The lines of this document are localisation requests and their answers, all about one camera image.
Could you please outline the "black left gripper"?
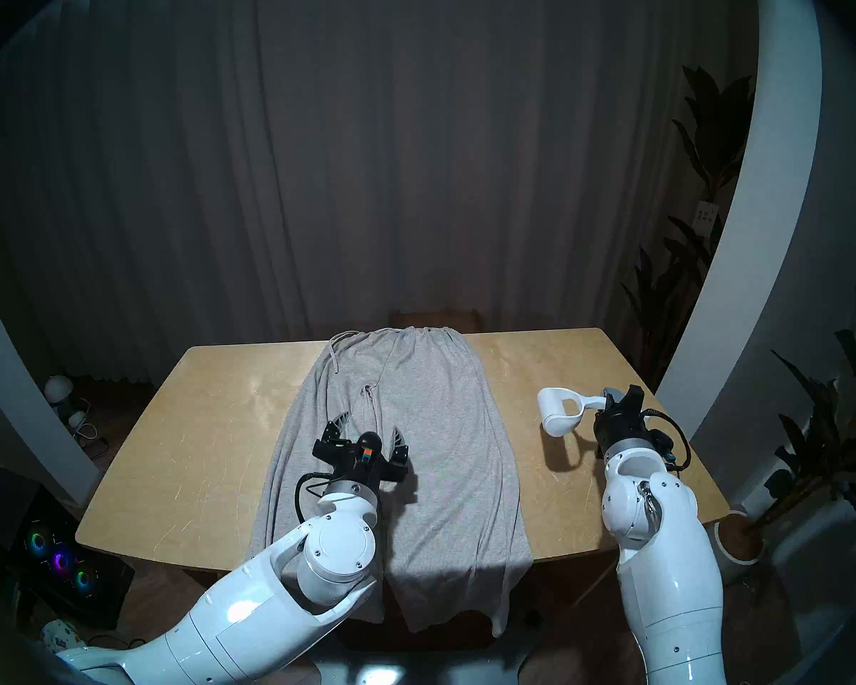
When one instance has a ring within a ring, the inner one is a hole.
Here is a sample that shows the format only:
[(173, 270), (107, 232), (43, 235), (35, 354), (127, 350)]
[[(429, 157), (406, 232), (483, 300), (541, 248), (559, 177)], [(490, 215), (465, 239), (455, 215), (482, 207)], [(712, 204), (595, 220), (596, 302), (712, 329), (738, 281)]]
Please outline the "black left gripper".
[(327, 422), (325, 439), (313, 447), (313, 456), (333, 468), (334, 481), (352, 481), (377, 493), (383, 481), (400, 483), (408, 474), (408, 445), (398, 427), (392, 431), (392, 454), (387, 460), (382, 455), (380, 439), (358, 439), (351, 442), (343, 432), (350, 419), (345, 411)]

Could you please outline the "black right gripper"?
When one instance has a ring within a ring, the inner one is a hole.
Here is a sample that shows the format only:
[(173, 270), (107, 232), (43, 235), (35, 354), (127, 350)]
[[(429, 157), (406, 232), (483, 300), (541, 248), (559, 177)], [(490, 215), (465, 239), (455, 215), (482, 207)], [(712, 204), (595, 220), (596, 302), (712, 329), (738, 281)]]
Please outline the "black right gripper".
[(630, 385), (627, 392), (605, 387), (603, 410), (595, 416), (593, 431), (599, 446), (614, 446), (625, 440), (650, 443), (650, 433), (643, 419), (645, 393), (639, 385)]

